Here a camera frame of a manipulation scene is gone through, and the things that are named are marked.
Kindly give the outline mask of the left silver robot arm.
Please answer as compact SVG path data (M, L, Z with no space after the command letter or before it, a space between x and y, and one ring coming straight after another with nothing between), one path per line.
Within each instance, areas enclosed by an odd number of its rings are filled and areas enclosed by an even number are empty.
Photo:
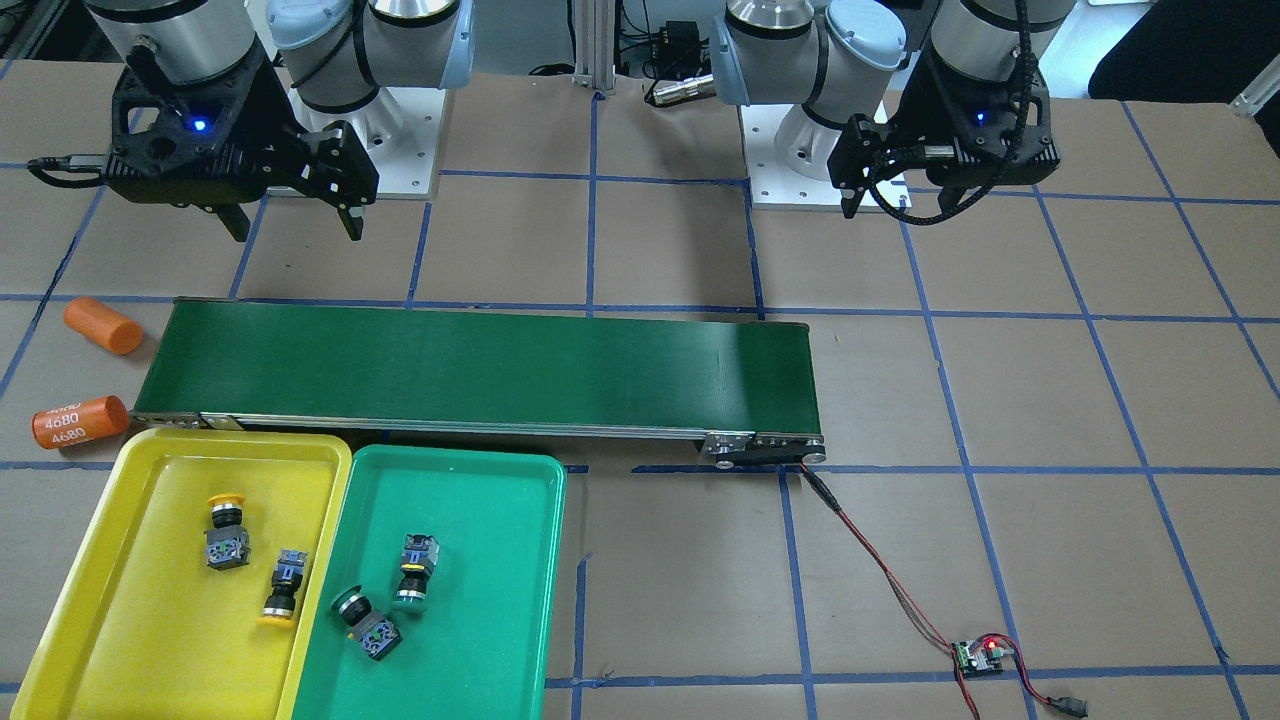
M760 208L918 225L1061 154L1038 67L1070 1L728 1L709 37Z

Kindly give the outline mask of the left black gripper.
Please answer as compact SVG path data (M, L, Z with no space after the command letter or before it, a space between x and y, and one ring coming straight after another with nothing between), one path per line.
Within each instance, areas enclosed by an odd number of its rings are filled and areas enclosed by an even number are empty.
M1061 154L1053 140L1050 95L1039 70L1023 87L1023 67L975 79L927 49L906 83L897 111L886 123L852 115L829 154L829 181L840 209L852 219L877 184L909 169L925 170L951 195L995 184L1033 184L1056 172Z

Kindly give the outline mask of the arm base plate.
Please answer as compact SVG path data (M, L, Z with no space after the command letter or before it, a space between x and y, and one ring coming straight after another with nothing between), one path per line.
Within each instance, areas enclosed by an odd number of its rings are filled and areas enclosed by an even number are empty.
M434 195L449 92L443 88L381 88L352 113L326 114L288 92L297 119L311 131L335 120L355 128L379 174L378 197L429 200Z
M739 115L755 208L841 211L842 191L832 184L827 167L837 129L815 122L797 104L744 105Z

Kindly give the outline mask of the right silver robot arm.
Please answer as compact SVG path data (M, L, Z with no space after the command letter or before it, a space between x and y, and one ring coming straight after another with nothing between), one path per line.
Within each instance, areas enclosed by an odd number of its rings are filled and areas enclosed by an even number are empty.
M59 167L137 204L196 208L239 242L244 205L287 187L347 236L378 199L378 149L404 128L393 88L449 90L474 67L471 1L90 1L125 65L100 155Z

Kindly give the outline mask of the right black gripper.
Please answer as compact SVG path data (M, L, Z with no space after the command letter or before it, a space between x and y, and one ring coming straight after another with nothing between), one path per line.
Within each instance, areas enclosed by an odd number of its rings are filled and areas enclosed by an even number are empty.
M100 178L132 202L215 206L237 243L246 243L251 231L239 204L280 186L334 208L348 238L358 242L379 184L349 122L305 132L260 45L193 85L170 79L155 46L132 46L111 95L111 140Z

